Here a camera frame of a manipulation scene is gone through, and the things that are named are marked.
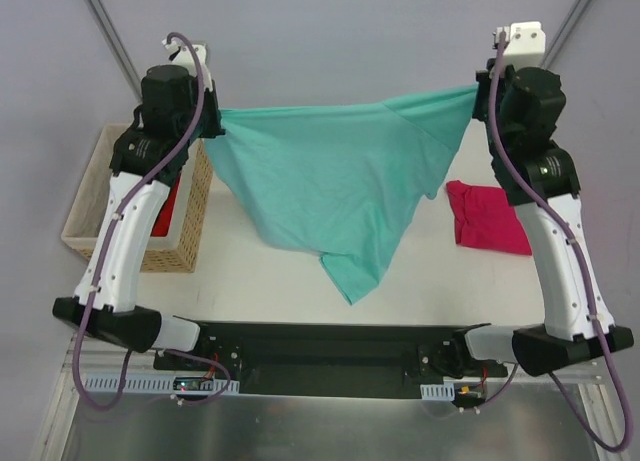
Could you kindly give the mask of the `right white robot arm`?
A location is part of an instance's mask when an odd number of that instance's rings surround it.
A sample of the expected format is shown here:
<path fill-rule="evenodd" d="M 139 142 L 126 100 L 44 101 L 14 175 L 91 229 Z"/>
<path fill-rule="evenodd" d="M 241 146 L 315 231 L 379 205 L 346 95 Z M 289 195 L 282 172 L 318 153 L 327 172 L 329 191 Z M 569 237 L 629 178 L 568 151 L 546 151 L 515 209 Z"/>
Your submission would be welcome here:
<path fill-rule="evenodd" d="M 530 243 L 544 321 L 455 332 L 455 376 L 473 375 L 486 361 L 540 376 L 633 347 L 631 329 L 616 324 L 591 272 L 575 164 L 552 138 L 566 104 L 559 75 L 507 67 L 500 77 L 481 70 L 476 80 L 472 116 L 486 126 L 495 178 Z"/>

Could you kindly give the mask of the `teal t shirt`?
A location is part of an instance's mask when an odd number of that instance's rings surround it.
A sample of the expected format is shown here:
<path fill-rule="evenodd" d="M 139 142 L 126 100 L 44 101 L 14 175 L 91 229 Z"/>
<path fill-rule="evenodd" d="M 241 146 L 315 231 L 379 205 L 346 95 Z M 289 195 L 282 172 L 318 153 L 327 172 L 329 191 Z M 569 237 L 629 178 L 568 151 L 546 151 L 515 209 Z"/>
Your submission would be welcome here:
<path fill-rule="evenodd" d="M 205 143 L 261 239 L 314 252 L 349 303 L 386 274 L 419 202 L 437 195 L 475 86 L 371 104 L 227 109 Z"/>

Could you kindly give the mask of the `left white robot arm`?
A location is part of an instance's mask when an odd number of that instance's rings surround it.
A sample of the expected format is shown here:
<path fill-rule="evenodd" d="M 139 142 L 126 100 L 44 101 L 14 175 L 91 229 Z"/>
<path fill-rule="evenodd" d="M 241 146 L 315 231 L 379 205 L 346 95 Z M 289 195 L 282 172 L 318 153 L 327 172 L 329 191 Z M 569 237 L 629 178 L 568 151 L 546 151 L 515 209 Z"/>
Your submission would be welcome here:
<path fill-rule="evenodd" d="M 137 304 L 138 278 L 156 218 L 199 137 L 223 134 L 211 77 L 203 67 L 154 66 L 142 102 L 114 143 L 109 195 L 95 248 L 70 297 L 52 314 L 101 341 L 144 353 L 177 350 L 188 369 L 204 368 L 210 344 L 197 323 Z"/>

